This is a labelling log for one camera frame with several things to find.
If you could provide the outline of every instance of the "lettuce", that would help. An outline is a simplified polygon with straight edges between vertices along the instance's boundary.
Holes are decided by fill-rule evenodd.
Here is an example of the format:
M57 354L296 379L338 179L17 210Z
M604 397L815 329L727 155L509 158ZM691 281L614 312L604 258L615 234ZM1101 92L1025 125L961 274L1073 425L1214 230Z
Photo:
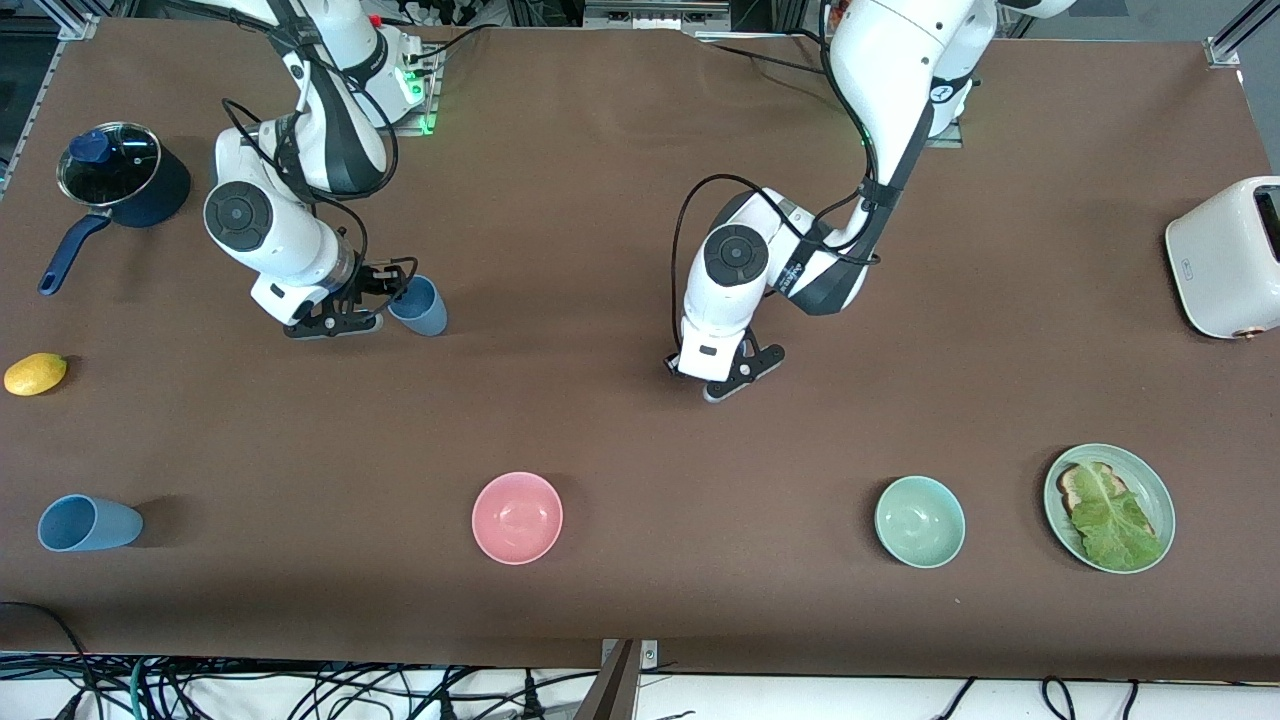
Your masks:
M1140 570L1158 560L1164 547L1147 529L1137 496L1120 491L1101 462L1078 468L1071 484L1080 503L1071 524L1084 541L1084 555L1108 570Z

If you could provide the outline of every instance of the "white toaster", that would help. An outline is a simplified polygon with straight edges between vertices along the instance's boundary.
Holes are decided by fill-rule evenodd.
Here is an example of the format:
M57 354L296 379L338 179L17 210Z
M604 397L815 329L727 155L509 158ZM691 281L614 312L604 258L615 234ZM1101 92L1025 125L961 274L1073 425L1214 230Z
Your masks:
M1240 181L1165 229L1187 318L1219 338L1280 325L1280 177Z

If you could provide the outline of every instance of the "green bowl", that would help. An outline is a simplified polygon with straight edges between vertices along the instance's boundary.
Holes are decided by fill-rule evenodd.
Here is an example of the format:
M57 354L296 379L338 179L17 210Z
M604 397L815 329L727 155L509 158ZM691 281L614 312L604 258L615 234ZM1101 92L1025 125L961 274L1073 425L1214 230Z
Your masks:
M876 536L911 568L941 568L964 544L964 510L945 484L923 475L901 478L876 503Z
M1138 507L1142 507L1143 514L1147 515L1147 521L1156 530L1156 539L1160 541L1164 548L1151 565L1137 570L1111 570L1093 562L1084 555L1084 541L1080 538L1080 533L1076 532L1075 525L1071 524L1071 516L1068 515L1066 503L1062 501L1062 491L1057 487L1057 480L1062 477L1062 473L1070 470L1071 465L1082 462L1106 462L1111 465L1137 497ZM1073 447L1053 461L1053 465L1048 469L1048 477L1044 478L1044 515L1048 518L1048 525L1053 528L1053 534L1057 536L1057 539L1062 541L1066 550L1080 559L1080 562L1103 573L1114 573L1116 575L1132 575L1155 568L1157 562L1169 555L1169 548L1174 544L1174 528L1178 524L1174 515L1174 501L1169 497L1169 488L1165 487L1160 475L1151 469L1151 465L1147 465L1140 457L1128 450L1101 443Z

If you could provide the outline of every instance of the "blue lid knob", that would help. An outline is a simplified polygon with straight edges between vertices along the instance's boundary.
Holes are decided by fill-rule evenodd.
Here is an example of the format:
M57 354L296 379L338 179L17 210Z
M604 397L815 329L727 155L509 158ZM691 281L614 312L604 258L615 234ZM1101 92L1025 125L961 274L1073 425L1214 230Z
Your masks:
M81 163L102 163L111 156L111 143L106 140L106 133L100 129L73 137L67 150L73 160Z

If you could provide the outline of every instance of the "brown table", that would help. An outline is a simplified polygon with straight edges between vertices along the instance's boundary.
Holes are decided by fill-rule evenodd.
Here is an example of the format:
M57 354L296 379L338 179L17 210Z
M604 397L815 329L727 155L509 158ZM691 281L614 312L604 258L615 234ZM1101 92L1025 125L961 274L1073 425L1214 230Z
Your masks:
M675 213L714 172L814 209L846 193L861 159L822 78L675 32L476 37L438 132L356 205L375 256L421 258L449 334L300 343L200 222L218 99L275 117L287 74L229 26L105 22L0 204L3 360L74 356L56 392L0 397L0 593L105 652L591 665L599 638L645 637L685 670L1274 679L1280 343L1197 337L1161 243L1267 172L1235 73L1190 44L1023 41L983 77L965 149L925 152L858 302L765 302L786 365L709 406L660 364ZM41 297L81 213L55 158L111 119L170 141L191 200L96 236ZM682 275L735 192L694 204ZM1089 570L1048 530L1043 473L1088 441L1169 484L1178 538L1148 573ZM512 469L566 505L526 568L468 529ZM915 473L969 519L940 570L872 529ZM141 547L41 550L41 510L77 491L140 506ZM0 644L61 647L41 623L6 619Z

